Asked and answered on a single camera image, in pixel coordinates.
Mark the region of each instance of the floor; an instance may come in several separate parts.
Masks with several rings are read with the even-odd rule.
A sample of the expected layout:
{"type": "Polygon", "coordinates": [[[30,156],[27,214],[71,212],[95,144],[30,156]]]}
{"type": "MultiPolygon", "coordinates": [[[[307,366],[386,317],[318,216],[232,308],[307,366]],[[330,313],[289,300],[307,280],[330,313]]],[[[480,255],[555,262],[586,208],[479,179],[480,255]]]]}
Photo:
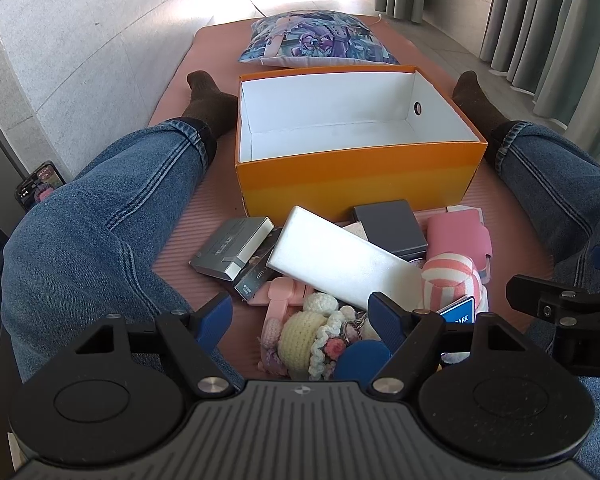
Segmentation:
{"type": "MultiPolygon", "coordinates": [[[[213,16],[209,25],[272,16],[289,10],[339,10],[349,14],[378,16],[373,0],[224,0],[221,9],[213,16]]],[[[411,23],[388,18],[391,26],[413,42],[427,57],[435,61],[450,76],[457,79],[462,72],[474,70],[487,97],[511,120],[526,120],[544,124],[558,132],[564,129],[552,120],[536,116],[533,112],[532,96],[514,90],[503,75],[493,73],[487,63],[429,23],[411,23]]]]}

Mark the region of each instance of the jeans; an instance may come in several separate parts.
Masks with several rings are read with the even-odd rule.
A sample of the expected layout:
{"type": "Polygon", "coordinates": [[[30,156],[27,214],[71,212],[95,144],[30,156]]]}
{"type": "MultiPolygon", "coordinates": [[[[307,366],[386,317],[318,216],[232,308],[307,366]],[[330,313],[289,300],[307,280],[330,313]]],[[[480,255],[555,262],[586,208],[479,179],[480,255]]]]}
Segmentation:
{"type": "MultiPolygon", "coordinates": [[[[205,127],[171,120],[129,134],[24,217],[4,249],[2,277],[2,320],[23,380],[105,314],[143,322],[189,309],[151,269],[215,152],[205,127]]],[[[600,292],[589,261],[600,244],[600,166],[536,124],[507,125],[500,140],[495,169],[552,254],[555,280],[600,292]]],[[[530,336],[550,342],[550,326],[539,321],[530,336]]],[[[212,358],[242,385],[217,350],[212,358]]],[[[596,420],[577,460],[600,477],[600,378],[581,380],[596,420]]]]}

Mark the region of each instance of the open cardboard box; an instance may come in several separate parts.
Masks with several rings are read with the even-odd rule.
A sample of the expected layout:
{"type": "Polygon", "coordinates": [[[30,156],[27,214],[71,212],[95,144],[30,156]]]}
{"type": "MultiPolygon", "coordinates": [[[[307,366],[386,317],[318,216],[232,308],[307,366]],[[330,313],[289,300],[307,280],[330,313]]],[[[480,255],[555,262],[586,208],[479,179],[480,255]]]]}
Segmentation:
{"type": "Polygon", "coordinates": [[[292,69],[240,78],[235,163],[247,213],[282,225],[295,205],[328,220],[405,198],[459,203],[486,149],[413,66],[292,69]]]}

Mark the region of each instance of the brown sock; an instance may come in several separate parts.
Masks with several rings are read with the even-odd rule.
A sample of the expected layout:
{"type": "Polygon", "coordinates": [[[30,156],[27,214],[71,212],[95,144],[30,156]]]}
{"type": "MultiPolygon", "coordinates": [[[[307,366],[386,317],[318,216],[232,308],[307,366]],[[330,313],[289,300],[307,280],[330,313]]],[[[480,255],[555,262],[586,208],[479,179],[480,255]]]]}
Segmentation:
{"type": "Polygon", "coordinates": [[[487,140],[493,130],[509,121],[487,99],[472,70],[464,72],[458,79],[453,100],[487,140]]]}
{"type": "Polygon", "coordinates": [[[238,98],[218,89],[213,78],[204,70],[187,76],[191,88],[191,102],[183,117],[199,119],[206,123],[214,138],[233,130],[238,120],[238,98]]]}

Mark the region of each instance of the printed pillow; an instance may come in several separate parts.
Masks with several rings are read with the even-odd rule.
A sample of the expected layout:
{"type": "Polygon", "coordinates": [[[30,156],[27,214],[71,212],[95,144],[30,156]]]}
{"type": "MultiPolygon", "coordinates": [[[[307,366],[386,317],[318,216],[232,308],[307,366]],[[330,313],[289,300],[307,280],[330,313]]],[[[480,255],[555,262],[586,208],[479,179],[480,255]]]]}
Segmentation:
{"type": "Polygon", "coordinates": [[[296,10],[263,18],[238,61],[269,66],[399,64],[356,17],[332,10],[296,10]]]}

